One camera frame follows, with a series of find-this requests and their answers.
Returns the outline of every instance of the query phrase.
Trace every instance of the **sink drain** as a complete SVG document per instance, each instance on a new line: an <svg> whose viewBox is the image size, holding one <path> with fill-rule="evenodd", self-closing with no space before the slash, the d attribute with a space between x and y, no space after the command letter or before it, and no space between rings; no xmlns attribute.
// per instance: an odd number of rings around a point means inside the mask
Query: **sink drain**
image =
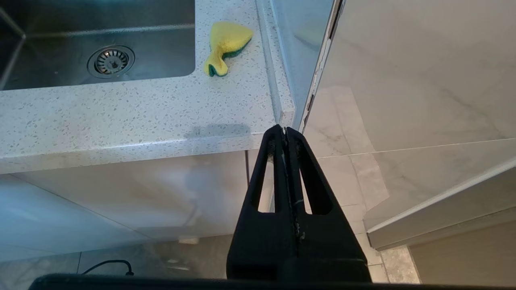
<svg viewBox="0 0 516 290"><path fill-rule="evenodd" d="M91 55L88 71L98 78L113 78L126 73L134 63L134 53L126 46L104 47Z"/></svg>

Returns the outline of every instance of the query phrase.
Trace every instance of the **speckled countertop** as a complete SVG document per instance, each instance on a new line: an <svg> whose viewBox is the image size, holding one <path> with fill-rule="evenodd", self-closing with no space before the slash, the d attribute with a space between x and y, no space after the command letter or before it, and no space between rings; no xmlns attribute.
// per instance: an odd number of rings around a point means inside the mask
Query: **speckled countertop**
<svg viewBox="0 0 516 290"><path fill-rule="evenodd" d="M227 59L226 77L202 71L216 21L254 31ZM0 91L0 174L258 148L293 107L284 104L289 92L281 102L277 88L271 93L277 81L269 79L255 1L197 0L195 34L188 76Z"/></svg>

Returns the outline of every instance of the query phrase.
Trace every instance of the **sink basin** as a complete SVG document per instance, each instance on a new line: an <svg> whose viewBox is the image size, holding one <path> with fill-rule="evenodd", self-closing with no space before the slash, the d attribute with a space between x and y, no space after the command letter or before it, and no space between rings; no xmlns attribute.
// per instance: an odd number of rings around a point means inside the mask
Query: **sink basin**
<svg viewBox="0 0 516 290"><path fill-rule="evenodd" d="M188 75L195 0L0 0L0 89Z"/></svg>

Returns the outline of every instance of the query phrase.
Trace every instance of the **black cable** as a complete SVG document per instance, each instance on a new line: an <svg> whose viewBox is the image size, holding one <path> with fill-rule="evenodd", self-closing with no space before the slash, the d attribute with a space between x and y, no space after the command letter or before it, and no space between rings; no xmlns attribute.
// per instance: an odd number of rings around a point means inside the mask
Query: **black cable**
<svg viewBox="0 0 516 290"><path fill-rule="evenodd" d="M109 263L124 263L125 265L127 265L128 269L129 269L129 271L127 271L125 273L125 275L126 276L134 276L133 269L131 268L131 264L126 260L107 260L107 261L100 262L100 263L96 264L95 266L89 268L88 270L84 271L83 275L94 270L95 268L98 268L104 264L109 264Z"/></svg>

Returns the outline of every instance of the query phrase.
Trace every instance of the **white cabinet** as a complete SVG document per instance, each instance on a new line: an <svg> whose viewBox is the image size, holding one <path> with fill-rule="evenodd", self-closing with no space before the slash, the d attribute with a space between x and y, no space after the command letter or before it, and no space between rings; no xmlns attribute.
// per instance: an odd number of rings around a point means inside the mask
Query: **white cabinet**
<svg viewBox="0 0 516 290"><path fill-rule="evenodd" d="M16 176L158 240L233 233L247 190L244 151Z"/></svg>
<svg viewBox="0 0 516 290"><path fill-rule="evenodd" d="M0 261L148 240L73 202L0 175Z"/></svg>

